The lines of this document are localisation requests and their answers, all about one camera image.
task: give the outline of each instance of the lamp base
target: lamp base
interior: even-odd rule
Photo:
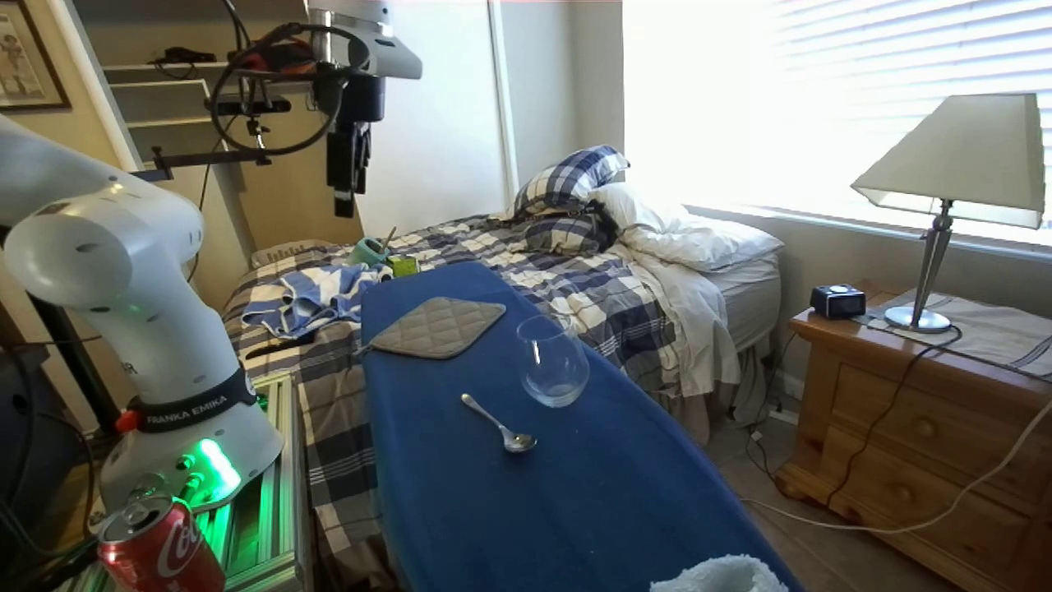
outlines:
[[[885,308],[885,319],[891,327],[914,330],[914,333],[946,333],[953,327],[951,316],[941,316],[933,308],[920,308],[920,319],[914,327],[914,305],[891,305]]]

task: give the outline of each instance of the metal stand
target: metal stand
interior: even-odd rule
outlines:
[[[951,207],[953,207],[953,199],[945,199],[941,212],[932,222],[914,301],[885,308],[885,319],[891,327],[914,330],[914,333],[945,333],[953,327],[946,316],[923,308],[932,285],[933,285],[933,277],[941,273],[946,243],[953,237],[951,233],[951,227],[953,227]]]

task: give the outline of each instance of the drawer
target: drawer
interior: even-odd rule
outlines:
[[[891,439],[910,456],[953,482],[969,482],[995,467],[1025,423],[1013,423],[999,413],[969,410],[965,400],[945,393],[901,387],[898,397],[891,380],[869,373],[846,367],[838,380],[837,421],[869,428],[877,421],[875,436]],[[1036,511],[1052,472],[1048,431],[1036,431],[1024,451],[1004,467],[982,492]]]
[[[910,527],[951,505],[958,482],[946,482],[888,447],[871,445],[851,467],[831,511],[869,527]],[[1024,550],[1031,521],[982,498],[965,498],[959,505],[917,532],[891,536],[933,542],[936,552],[977,567],[982,578],[1006,578]]]

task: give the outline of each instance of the table lamp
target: table lamp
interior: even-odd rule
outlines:
[[[951,94],[851,187],[877,207],[933,212],[914,301],[885,308],[885,319],[917,333],[945,333],[953,322],[923,305],[953,217],[1013,227],[1044,222],[1038,97],[1036,93]]]

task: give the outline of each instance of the window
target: window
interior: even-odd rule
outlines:
[[[625,147],[663,198],[929,227],[851,181],[965,93],[1038,93],[1048,183],[1052,0],[625,0]],[[1052,248],[1048,207],[986,237]]]

